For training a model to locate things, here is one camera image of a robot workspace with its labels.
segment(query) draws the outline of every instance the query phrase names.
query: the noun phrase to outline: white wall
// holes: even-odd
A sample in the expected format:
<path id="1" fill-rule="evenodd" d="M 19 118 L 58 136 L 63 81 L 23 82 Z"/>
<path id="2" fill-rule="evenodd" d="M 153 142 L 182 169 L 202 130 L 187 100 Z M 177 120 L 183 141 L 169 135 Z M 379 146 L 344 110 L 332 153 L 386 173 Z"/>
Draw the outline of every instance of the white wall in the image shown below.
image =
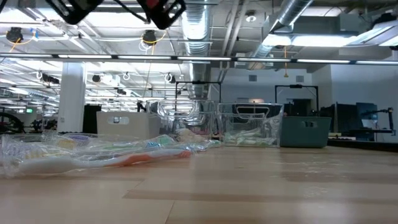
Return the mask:
<path id="1" fill-rule="evenodd" d="M 319 88 L 319 108 L 332 105 L 331 66 L 324 66 L 312 73 L 312 83 Z"/>
<path id="2" fill-rule="evenodd" d="M 379 110 L 398 110 L 398 68 L 394 66 L 332 65 L 333 101 L 344 104 L 374 103 Z M 398 113 L 393 113 L 395 129 Z M 379 114 L 380 128 L 389 128 L 388 114 Z M 379 134 L 378 140 L 398 142 L 397 136 Z"/>
<path id="3" fill-rule="evenodd" d="M 212 70 L 213 81 L 218 76 L 218 69 Z M 257 75 L 257 82 L 249 82 L 249 75 Z M 275 102 L 275 85 L 295 85 L 296 76 L 303 75 L 304 83 L 301 85 L 312 85 L 312 74 L 304 69 L 288 70 L 288 78 L 284 77 L 285 70 L 257 70 L 247 71 L 244 69 L 231 68 L 225 76 L 221 88 L 223 102 L 235 102 L 238 98 L 259 98 L 266 103 Z M 306 88 L 289 89 L 278 88 L 278 103 L 288 103 L 289 99 L 314 99 L 313 94 Z M 210 91 L 212 100 L 218 100 L 218 93 Z"/>

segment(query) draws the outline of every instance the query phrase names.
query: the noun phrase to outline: white column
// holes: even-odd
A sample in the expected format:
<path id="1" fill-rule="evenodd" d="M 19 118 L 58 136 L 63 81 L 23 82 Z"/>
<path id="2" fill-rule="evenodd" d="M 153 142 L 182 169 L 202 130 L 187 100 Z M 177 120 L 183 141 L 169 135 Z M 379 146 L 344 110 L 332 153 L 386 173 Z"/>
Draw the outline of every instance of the white column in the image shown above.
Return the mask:
<path id="1" fill-rule="evenodd" d="M 85 92 L 85 64 L 64 62 L 58 111 L 58 132 L 81 132 L 83 130 Z"/>

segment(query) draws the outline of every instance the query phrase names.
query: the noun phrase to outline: silver air duct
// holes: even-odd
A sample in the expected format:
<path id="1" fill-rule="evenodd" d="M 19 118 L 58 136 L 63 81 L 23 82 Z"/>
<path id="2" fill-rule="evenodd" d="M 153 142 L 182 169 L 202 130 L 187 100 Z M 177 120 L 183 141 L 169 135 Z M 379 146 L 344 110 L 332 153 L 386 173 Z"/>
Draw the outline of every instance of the silver air duct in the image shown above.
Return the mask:
<path id="1" fill-rule="evenodd" d="M 187 10 L 182 14 L 182 30 L 184 39 L 208 41 L 210 37 L 210 8 L 203 4 L 188 4 Z M 206 56 L 209 44 L 202 42 L 187 42 L 185 48 L 190 56 Z M 191 81 L 210 81 L 211 67 L 208 63 L 191 63 Z M 193 85 L 195 98 L 206 98 L 209 85 Z"/>
<path id="2" fill-rule="evenodd" d="M 300 17 L 301 14 L 311 5 L 313 0 L 284 0 L 280 11 L 278 12 L 278 16 L 273 23 L 270 23 L 269 18 L 266 20 L 267 34 L 265 38 L 270 32 L 283 32 L 283 33 L 291 33 L 293 32 L 293 24 Z M 271 52 L 273 45 L 268 45 L 264 40 L 261 43 L 256 51 L 251 55 L 254 58 L 264 58 L 268 56 L 269 52 Z M 262 69 L 265 66 L 263 64 L 248 63 L 248 70 L 254 69 Z"/>

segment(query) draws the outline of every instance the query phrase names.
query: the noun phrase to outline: desk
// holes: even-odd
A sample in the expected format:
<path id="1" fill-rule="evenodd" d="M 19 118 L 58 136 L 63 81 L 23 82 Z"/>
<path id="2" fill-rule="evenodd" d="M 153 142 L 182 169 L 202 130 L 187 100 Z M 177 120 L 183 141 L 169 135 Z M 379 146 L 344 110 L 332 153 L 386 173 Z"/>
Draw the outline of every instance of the desk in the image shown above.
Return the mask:
<path id="1" fill-rule="evenodd" d="M 398 154 L 224 147 L 0 179 L 1 223 L 398 223 Z"/>

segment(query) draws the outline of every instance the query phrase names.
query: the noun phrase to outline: clear plastic bag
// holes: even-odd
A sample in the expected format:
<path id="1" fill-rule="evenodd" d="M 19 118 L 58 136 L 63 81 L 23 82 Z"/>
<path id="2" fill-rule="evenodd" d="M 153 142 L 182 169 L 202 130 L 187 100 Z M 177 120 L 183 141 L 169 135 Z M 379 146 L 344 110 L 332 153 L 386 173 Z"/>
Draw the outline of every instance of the clear plastic bag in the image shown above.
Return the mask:
<path id="1" fill-rule="evenodd" d="M 190 157 L 218 141 L 177 142 L 163 135 L 149 140 L 115 141 L 111 136 L 53 133 L 24 141 L 24 136 L 2 137 L 4 172 L 8 177 L 57 174 L 73 169 L 129 166 L 158 159 Z"/>

